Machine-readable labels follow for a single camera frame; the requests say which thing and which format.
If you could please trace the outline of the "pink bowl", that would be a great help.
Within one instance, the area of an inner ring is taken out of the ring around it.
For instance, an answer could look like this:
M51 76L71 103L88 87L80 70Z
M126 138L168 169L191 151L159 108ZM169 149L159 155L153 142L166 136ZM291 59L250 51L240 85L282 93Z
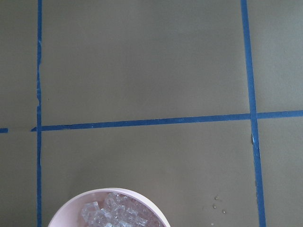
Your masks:
M147 197L123 188L103 188L79 194L67 201L51 219L48 226L50 227L83 227L85 222L80 216L80 212L86 203L98 201L103 202L110 192L117 192L129 196L148 207L162 222L163 226L170 227L168 220L162 211Z

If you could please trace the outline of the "pile of clear ice cubes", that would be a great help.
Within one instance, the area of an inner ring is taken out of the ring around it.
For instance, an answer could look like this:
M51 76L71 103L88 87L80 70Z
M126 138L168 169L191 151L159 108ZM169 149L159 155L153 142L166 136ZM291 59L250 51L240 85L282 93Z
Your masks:
M161 220L143 203L116 192L104 201L86 203L80 216L87 227L162 227Z

